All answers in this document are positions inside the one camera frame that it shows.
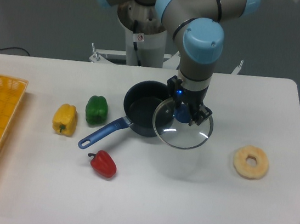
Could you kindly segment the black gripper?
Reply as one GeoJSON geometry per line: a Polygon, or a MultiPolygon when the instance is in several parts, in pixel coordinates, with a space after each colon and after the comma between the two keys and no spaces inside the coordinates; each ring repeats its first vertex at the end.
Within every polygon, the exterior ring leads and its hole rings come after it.
{"type": "Polygon", "coordinates": [[[193,81],[184,76],[173,76],[167,80],[169,111],[173,118],[178,117],[178,110],[183,104],[190,108],[189,125],[201,125],[211,115],[212,110],[203,104],[207,94],[209,80],[193,81]]]}

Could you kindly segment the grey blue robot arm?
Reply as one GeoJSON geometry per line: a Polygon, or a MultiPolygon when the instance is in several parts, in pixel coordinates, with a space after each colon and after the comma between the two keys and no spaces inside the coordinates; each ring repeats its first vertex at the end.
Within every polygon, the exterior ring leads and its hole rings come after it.
{"type": "Polygon", "coordinates": [[[178,76],[169,80],[170,95],[182,107],[179,121],[202,124],[211,116],[203,104],[224,41],[221,22],[255,12],[261,0],[98,0],[116,6],[128,34],[127,51],[141,65],[140,42],[168,33],[180,53],[178,76]]]}

